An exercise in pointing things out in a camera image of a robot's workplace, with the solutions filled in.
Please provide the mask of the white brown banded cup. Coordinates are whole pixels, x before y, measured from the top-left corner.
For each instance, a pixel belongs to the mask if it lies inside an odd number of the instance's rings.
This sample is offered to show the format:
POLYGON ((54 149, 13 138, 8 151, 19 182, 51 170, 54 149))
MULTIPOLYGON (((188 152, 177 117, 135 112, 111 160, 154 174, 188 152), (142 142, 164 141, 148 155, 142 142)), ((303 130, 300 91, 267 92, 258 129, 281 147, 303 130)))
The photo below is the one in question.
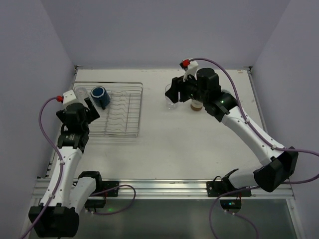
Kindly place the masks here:
POLYGON ((203 108, 203 103, 197 100, 191 100, 190 107, 194 111, 200 111, 203 108))

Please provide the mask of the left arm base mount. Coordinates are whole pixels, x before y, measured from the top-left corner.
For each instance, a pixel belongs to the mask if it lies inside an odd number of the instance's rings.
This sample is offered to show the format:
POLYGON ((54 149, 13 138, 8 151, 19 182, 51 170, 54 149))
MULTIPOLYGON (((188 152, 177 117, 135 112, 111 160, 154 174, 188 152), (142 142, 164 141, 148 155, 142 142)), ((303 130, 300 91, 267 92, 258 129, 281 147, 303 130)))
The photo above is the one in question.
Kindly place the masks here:
POLYGON ((101 186, 93 192, 93 194, 97 195, 89 197, 84 204, 84 208, 88 211, 93 210, 94 212, 97 212, 97 209, 104 208, 108 198, 118 196, 119 189, 110 189, 119 186, 119 184, 119 181, 102 181, 101 186))

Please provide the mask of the clear plastic cup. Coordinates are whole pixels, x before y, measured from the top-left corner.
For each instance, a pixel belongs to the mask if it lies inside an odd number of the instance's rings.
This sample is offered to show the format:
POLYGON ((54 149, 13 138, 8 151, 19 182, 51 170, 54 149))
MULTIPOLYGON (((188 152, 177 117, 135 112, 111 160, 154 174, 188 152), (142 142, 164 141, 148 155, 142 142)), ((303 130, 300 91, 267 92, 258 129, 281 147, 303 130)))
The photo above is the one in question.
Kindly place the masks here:
POLYGON ((85 104, 85 99, 89 97, 89 93, 87 89, 84 87, 76 87, 74 89, 74 93, 78 101, 81 102, 82 104, 85 104))

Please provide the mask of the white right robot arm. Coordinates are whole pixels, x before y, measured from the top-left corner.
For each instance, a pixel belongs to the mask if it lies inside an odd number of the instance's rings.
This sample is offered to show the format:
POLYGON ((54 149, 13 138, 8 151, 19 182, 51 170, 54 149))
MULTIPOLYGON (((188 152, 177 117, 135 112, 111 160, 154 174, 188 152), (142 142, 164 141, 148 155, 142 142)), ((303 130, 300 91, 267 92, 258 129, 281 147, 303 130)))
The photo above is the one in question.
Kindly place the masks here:
POLYGON ((283 147, 276 141, 271 146, 263 142, 261 137, 269 141, 272 139, 246 114, 240 112, 235 97, 221 89, 219 76, 213 69, 202 68, 195 75, 173 78, 165 96, 173 103, 189 99, 203 103, 206 112, 231 129, 259 160, 258 167, 234 169, 227 173, 220 182, 213 184, 217 192, 226 193, 254 186, 273 192, 294 173, 298 153, 293 152, 293 147, 288 152, 275 150, 275 147, 283 147))

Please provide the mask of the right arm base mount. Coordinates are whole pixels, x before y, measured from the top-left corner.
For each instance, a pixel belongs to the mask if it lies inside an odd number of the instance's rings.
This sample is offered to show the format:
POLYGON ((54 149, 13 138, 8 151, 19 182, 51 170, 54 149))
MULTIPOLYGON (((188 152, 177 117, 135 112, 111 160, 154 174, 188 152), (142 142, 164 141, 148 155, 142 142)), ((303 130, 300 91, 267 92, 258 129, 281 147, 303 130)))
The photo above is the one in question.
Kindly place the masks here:
MULTIPOLYGON (((235 191, 236 189, 230 184, 228 178, 231 174, 236 172, 238 169, 234 169, 227 173, 224 177, 216 176, 213 180, 206 182, 206 191, 208 197, 218 197, 221 194, 235 191)), ((251 190, 232 193, 226 195, 226 197, 235 197, 235 199, 220 200, 220 205, 223 210, 231 213, 237 213, 242 207, 242 198, 251 197, 251 190)))

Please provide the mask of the clear faceted glass tumbler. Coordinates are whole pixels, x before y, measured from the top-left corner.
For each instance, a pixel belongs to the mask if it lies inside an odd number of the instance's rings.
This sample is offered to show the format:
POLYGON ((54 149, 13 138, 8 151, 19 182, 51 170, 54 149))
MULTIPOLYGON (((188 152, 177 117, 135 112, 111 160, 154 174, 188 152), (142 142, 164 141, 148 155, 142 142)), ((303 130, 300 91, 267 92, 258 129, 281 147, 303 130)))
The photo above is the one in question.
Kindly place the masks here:
MULTIPOLYGON (((166 93, 170 89, 170 87, 171 87, 171 84, 166 85, 164 93, 166 93)), ((166 99, 166 106, 168 109, 174 110, 178 107, 178 103, 176 104, 173 103, 169 97, 165 96, 165 99, 166 99)))

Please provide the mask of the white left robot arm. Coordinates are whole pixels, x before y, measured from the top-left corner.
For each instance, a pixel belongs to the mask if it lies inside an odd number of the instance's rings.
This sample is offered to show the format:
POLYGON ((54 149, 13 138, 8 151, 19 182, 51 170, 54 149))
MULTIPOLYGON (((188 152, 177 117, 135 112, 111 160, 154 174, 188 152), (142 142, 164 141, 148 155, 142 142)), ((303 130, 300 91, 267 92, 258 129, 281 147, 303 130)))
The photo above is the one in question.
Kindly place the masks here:
POLYGON ((38 206, 32 206, 28 217, 39 238, 72 238, 79 227, 79 214, 88 197, 101 185, 97 171, 84 172, 76 186, 73 179, 89 140, 89 124, 100 116, 90 98, 85 104, 68 103, 66 97, 55 97, 63 103, 56 112, 62 122, 61 133, 53 149, 58 160, 49 185, 38 206))

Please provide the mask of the dark blue mug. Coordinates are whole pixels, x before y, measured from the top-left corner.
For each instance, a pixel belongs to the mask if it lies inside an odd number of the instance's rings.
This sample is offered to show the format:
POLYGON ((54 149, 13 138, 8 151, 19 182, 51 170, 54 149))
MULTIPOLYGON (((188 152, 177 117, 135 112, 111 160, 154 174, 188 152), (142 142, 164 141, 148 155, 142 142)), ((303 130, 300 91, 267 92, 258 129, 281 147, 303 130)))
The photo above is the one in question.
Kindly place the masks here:
POLYGON ((91 98, 93 99, 96 106, 105 110, 110 103, 110 96, 106 89, 102 86, 94 87, 90 92, 91 98))

